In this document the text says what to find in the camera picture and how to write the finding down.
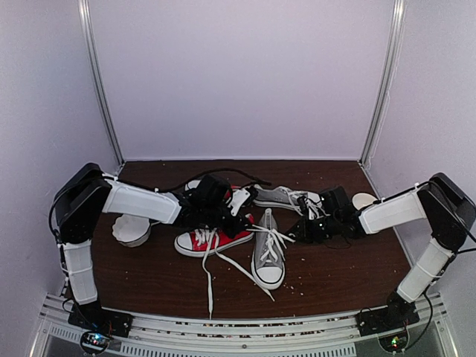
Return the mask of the grey sneaker with laces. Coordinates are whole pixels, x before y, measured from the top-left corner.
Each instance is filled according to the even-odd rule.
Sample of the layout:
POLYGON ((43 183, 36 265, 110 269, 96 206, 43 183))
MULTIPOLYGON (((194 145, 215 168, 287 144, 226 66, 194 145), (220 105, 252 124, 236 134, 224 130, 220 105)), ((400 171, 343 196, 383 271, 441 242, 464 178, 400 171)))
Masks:
POLYGON ((278 289, 286 275, 285 250, 295 239, 278 231, 278 224, 271 208, 266 208, 257 225, 249 231, 254 234, 251 273, 256 284, 267 290, 278 289))

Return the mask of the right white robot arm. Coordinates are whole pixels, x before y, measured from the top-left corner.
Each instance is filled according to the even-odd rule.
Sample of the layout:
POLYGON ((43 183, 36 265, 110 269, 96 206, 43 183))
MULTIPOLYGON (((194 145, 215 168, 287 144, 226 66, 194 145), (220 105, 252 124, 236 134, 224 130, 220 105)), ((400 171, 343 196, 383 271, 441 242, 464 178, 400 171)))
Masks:
POLYGON ((475 203, 444 173, 386 199, 368 193, 348 196, 337 186, 316 199, 299 196, 297 206, 301 217, 287 235, 305 243, 323 243, 334 236, 361 238, 419 219, 428 221, 427 248, 382 310, 382 323, 391 329, 409 317, 415 300, 440 278, 475 223, 475 203))

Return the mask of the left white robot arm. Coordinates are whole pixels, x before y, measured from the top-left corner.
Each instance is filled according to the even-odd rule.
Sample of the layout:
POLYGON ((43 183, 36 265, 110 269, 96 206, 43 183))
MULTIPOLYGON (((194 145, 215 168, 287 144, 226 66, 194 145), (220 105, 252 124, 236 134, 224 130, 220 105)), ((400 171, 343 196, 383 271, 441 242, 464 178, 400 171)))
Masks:
POLYGON ((240 213, 253 196, 249 189, 234 190, 230 183, 207 171, 192 179, 196 186, 146 188, 109 176, 97 164, 82 167, 55 195, 48 225, 62 254, 78 318, 91 330, 107 322, 94 281, 91 240, 100 216, 119 213, 146 222, 190 228, 191 254, 206 258, 249 241, 254 219, 240 213))

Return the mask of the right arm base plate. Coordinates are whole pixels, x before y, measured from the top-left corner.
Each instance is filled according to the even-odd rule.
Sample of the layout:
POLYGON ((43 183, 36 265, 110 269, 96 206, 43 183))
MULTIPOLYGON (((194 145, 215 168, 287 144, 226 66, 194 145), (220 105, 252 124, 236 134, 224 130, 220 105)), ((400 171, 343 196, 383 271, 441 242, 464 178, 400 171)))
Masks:
POLYGON ((379 309, 363 309, 356 315, 356 323, 360 336, 401 329, 419 321, 419 315, 414 308, 410 308, 406 312, 401 312, 395 306, 386 306, 379 309))

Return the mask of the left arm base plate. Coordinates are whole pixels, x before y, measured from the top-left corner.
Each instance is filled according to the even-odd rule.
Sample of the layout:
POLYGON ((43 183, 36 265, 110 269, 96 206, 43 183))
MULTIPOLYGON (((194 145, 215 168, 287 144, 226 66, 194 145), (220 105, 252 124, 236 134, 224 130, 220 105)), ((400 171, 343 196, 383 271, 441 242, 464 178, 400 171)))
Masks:
POLYGON ((85 314, 80 310, 73 310, 68 317, 70 325, 80 327, 103 335, 127 338, 132 327, 133 317, 123 312, 102 310, 98 313, 85 314))

